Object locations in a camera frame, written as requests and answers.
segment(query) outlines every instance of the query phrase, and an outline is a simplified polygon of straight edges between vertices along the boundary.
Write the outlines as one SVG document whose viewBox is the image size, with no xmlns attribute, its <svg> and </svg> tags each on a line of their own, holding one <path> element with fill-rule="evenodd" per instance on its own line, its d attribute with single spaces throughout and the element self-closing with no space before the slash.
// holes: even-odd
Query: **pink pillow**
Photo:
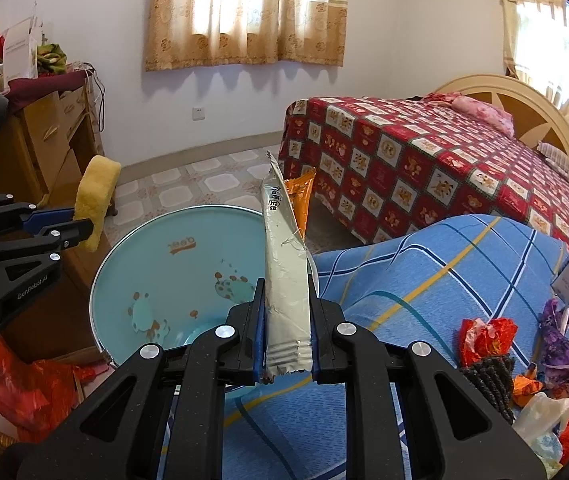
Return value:
<svg viewBox="0 0 569 480">
<path fill-rule="evenodd" d="M 463 95 L 456 98 L 451 103 L 451 107 L 458 112 L 468 114 L 483 123 L 487 123 L 489 126 L 493 126 L 510 139 L 513 139 L 515 136 L 513 116 L 493 105 Z"/>
</svg>

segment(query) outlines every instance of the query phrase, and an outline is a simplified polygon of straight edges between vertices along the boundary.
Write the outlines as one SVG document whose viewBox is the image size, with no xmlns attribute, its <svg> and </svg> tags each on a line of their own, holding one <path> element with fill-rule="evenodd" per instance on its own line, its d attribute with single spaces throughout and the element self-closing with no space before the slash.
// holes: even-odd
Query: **purple plastic bag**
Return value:
<svg viewBox="0 0 569 480">
<path fill-rule="evenodd" d="M 558 300 L 552 298 L 545 304 L 540 322 L 543 338 L 545 385 L 556 399 L 569 397 L 569 340 L 558 330 L 561 313 L 557 312 Z"/>
</svg>

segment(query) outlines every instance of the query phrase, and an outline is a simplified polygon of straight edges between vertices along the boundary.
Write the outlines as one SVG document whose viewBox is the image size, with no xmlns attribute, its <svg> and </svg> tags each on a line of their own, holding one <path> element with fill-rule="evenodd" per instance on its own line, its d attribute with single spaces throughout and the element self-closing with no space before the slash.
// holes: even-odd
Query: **green cloth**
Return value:
<svg viewBox="0 0 569 480">
<path fill-rule="evenodd" d="M 67 55 L 57 43 L 38 47 L 38 73 L 45 72 L 55 75 L 67 73 Z"/>
</svg>

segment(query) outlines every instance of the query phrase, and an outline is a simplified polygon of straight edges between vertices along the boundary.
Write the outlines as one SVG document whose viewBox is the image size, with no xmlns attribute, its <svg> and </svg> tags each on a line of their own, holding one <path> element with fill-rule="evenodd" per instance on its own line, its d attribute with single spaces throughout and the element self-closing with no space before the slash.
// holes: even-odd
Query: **window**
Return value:
<svg viewBox="0 0 569 480">
<path fill-rule="evenodd" d="M 569 2 L 564 9 L 522 2 L 517 13 L 516 70 L 562 108 L 569 102 Z"/>
<path fill-rule="evenodd" d="M 151 0 L 146 68 L 341 66 L 346 28 L 347 0 Z"/>
</svg>

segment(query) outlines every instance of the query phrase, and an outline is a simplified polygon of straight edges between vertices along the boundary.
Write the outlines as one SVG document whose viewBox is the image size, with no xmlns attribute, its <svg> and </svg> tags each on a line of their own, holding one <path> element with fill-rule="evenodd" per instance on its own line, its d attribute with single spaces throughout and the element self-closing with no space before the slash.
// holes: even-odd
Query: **drawer handle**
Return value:
<svg viewBox="0 0 569 480">
<path fill-rule="evenodd" d="M 46 133 L 44 134 L 44 137 L 42 138 L 42 140 L 46 140 L 49 137 L 51 137 L 53 134 L 55 134 L 58 131 L 58 126 L 52 126 L 51 128 L 49 128 Z"/>
</svg>

